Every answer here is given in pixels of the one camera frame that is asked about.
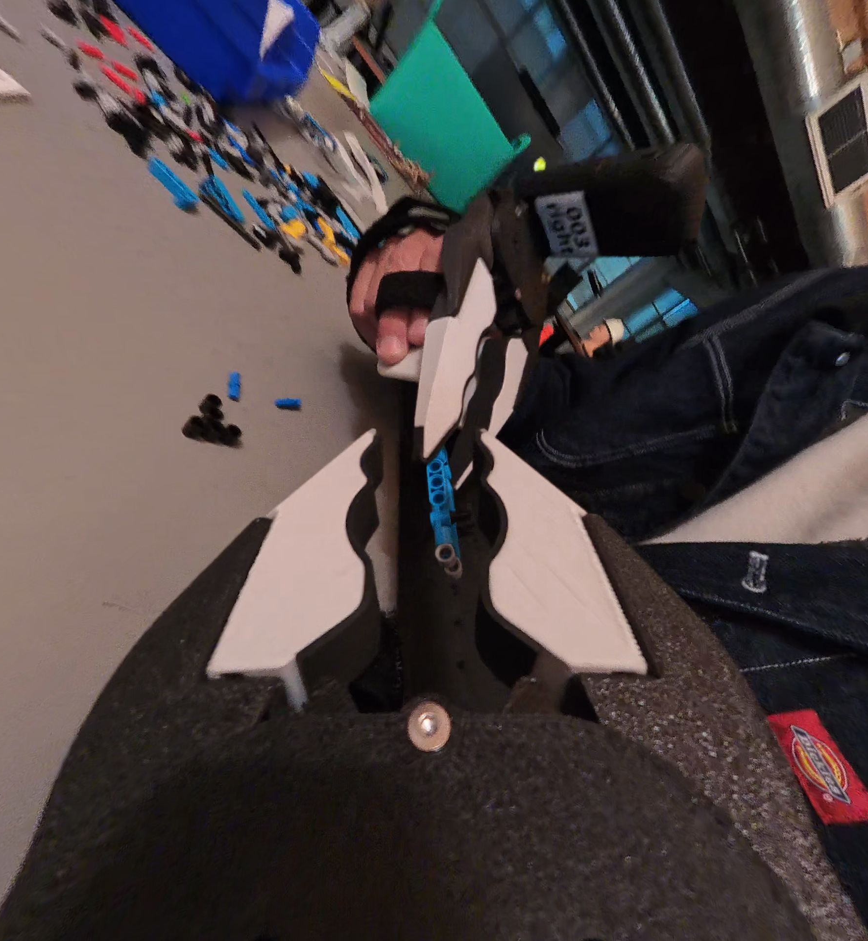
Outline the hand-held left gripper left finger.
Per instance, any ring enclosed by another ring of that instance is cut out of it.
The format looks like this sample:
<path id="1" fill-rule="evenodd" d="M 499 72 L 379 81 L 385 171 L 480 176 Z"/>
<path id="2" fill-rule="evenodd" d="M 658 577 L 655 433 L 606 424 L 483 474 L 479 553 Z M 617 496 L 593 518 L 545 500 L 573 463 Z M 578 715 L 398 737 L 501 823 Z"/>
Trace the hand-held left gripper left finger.
<path id="1" fill-rule="evenodd" d="M 346 690 L 372 665 L 384 616 L 367 548 L 382 478 L 381 437 L 369 430 L 270 512 L 208 678 L 277 680 L 303 712 L 322 685 Z"/>

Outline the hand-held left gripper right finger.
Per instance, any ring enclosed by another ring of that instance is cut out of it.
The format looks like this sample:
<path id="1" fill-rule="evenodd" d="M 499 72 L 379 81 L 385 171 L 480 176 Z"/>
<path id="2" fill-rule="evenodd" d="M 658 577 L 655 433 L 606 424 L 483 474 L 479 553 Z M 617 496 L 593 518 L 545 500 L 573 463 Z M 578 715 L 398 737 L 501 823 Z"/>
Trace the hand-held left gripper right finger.
<path id="1" fill-rule="evenodd" d="M 512 690 L 523 680 L 570 705 L 586 677 L 648 677 L 586 511 L 492 434 L 478 437 L 478 654 Z"/>

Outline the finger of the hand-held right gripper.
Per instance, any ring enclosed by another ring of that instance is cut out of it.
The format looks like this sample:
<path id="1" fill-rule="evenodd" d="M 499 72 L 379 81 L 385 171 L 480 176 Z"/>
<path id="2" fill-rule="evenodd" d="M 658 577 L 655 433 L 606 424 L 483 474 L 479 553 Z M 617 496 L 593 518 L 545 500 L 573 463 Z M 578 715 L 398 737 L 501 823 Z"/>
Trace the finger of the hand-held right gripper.
<path id="1" fill-rule="evenodd" d="M 477 342 L 475 369 L 465 383 L 460 416 L 452 431 L 454 486 L 464 485 L 473 470 L 478 433 L 496 436 L 511 417 L 530 363 L 523 340 Z"/>
<path id="2" fill-rule="evenodd" d="M 417 459 L 432 458 L 460 427 L 480 341 L 492 328 L 496 314 L 493 277 L 479 258 L 457 311 L 428 324 L 414 417 Z"/>

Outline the blue beam brick assembly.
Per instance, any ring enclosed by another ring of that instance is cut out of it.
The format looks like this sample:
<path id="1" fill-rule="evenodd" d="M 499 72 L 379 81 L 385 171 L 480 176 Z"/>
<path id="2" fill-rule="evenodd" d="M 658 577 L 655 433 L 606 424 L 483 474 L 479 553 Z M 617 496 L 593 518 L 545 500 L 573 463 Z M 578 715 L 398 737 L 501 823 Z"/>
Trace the blue beam brick assembly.
<path id="1" fill-rule="evenodd" d="M 455 499 L 453 474 L 447 449 L 442 447 L 427 464 L 429 520 L 435 548 L 441 543 L 453 545 L 457 558 L 461 558 L 460 536 L 464 528 L 452 522 L 452 512 L 458 510 Z"/>

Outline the person's right hand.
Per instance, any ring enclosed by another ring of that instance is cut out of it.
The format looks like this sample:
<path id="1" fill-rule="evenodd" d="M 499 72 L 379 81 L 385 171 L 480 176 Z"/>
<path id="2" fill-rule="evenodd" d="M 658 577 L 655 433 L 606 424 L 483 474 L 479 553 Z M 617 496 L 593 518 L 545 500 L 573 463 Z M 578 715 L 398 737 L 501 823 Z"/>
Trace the person's right hand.
<path id="1" fill-rule="evenodd" d="M 391 308 L 380 312 L 378 292 L 385 276 L 404 272 L 441 272 L 443 234 L 414 229 L 393 236 L 367 254 L 347 294 L 349 317 L 362 340 L 385 366 L 400 363 L 422 347 L 428 328 L 428 308 Z"/>

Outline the green felt bag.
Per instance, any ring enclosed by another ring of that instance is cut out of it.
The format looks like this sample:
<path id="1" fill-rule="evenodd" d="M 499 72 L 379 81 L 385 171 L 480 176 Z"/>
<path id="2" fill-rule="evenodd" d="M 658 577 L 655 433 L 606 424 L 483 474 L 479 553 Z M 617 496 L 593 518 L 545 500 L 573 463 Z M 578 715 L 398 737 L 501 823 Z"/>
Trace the green felt bag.
<path id="1" fill-rule="evenodd" d="M 370 100 L 370 114 L 405 158 L 428 172 L 428 189 L 462 213 L 531 145 L 510 140 L 436 24 L 433 2 L 423 26 Z"/>

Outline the person's white shirt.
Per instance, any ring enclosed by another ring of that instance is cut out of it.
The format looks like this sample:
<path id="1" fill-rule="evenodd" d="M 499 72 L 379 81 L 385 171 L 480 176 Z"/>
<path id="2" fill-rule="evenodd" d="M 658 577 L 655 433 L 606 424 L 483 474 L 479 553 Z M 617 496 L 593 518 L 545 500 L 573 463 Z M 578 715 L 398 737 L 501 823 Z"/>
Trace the person's white shirt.
<path id="1" fill-rule="evenodd" d="M 868 414 L 648 545 L 868 540 Z"/>

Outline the pile of small brick parts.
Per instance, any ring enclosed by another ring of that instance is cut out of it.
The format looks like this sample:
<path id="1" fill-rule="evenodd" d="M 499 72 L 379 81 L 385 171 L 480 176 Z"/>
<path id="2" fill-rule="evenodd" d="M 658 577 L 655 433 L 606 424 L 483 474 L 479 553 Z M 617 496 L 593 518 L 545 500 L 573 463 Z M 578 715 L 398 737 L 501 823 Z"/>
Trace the pile of small brick parts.
<path id="1" fill-rule="evenodd" d="M 40 35 L 73 74 L 72 88 L 92 102 L 105 124 L 120 135 L 151 176 L 186 214 L 205 206 L 244 243 L 268 250 L 301 273 L 302 244 L 332 266 L 348 266 L 358 230 L 342 208 L 328 215 L 299 194 L 293 168 L 283 164 L 254 126 L 250 138 L 218 110 L 212 97 L 178 68 L 179 96 L 153 53 L 131 64 L 111 58 L 95 43 L 65 41 L 43 26 Z"/>

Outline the blue plastic bin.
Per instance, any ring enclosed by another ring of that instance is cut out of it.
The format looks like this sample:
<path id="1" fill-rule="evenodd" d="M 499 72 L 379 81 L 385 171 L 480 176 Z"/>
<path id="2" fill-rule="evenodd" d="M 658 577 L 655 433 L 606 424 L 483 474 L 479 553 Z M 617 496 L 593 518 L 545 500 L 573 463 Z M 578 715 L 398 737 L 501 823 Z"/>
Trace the blue plastic bin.
<path id="1" fill-rule="evenodd" d="M 294 96 L 321 27 L 301 2 L 119 1 L 163 53 L 218 102 Z"/>

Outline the silver ventilation duct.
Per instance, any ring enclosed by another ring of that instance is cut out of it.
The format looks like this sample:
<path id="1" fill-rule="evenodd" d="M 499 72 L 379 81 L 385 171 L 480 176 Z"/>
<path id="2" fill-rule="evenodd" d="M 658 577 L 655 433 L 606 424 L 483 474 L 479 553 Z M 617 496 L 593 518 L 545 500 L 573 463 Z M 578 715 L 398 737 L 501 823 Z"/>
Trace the silver ventilation duct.
<path id="1" fill-rule="evenodd" d="M 825 206 L 805 119 L 842 85 L 824 2 L 733 3 L 757 77 L 801 243 L 814 266 L 842 265 L 842 222 Z"/>

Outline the white wall vent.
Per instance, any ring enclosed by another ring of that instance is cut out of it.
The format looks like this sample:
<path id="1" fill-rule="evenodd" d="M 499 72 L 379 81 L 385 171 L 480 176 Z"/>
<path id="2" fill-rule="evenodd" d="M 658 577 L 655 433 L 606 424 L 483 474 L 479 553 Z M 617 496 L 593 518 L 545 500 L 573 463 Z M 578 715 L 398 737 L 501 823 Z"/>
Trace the white wall vent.
<path id="1" fill-rule="evenodd" d="M 868 182 L 868 72 L 853 77 L 804 122 L 823 203 L 832 208 Z"/>

